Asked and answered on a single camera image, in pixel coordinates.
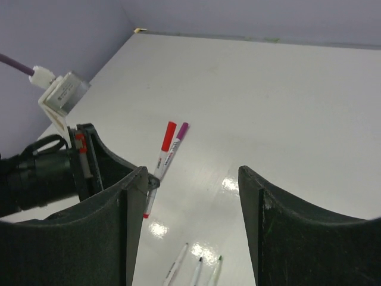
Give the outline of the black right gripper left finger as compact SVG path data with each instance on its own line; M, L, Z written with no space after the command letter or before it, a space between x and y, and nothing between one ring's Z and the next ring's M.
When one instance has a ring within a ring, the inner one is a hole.
M2 285L131 285L148 171L44 220L1 222Z

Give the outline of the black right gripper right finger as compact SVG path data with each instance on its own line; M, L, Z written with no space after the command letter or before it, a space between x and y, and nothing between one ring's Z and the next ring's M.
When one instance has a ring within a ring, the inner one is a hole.
M380 284L380 219L323 209L248 166L238 185L257 285Z

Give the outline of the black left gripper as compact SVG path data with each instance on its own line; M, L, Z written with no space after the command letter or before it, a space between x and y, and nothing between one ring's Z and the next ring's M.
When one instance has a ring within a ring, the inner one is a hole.
M1 159L1 216L43 207L74 195L85 200L138 167L112 152L91 123L43 137Z

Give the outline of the red whiteboard marker pen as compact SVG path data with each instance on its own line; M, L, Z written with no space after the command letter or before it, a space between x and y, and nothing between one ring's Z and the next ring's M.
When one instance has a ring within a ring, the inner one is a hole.
M171 142L172 142L176 127L177 127L177 124L175 122L171 122L171 121L168 122L167 129L165 132L165 136L163 139L163 143L161 146L161 151L160 151L160 155L158 158L158 162L157 162L157 164L155 166L155 170L154 170L154 176L157 179L161 178L163 165L164 165L164 162L167 158L167 153L170 149ZM157 189L158 189L158 187L154 188L148 194L147 204L146 204L146 208L145 208L145 211L143 214L144 219L149 218L149 215L151 214L152 206L153 206L153 203L155 200L155 196L157 194Z

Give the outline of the yellow whiteboard marker pen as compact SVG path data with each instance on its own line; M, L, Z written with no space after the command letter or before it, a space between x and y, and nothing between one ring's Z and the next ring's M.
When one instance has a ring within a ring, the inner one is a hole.
M182 247L181 251L179 252L178 256L176 257L175 261L172 263L165 279L163 282L163 286L169 286L173 283L176 274L183 262L183 259L185 258L187 249L189 247L189 243L185 243L184 246Z

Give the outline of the purple whiteboard marker pen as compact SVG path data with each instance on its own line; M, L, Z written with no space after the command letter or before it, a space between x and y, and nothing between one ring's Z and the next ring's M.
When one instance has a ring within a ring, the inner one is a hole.
M167 172L167 169L169 168L177 150L179 149L180 143L182 142L182 139L184 138L187 130L189 128L189 123L184 122L182 123L175 140L172 142L172 145L168 151L167 157L165 158L163 168L161 171L160 181L164 179L165 173Z

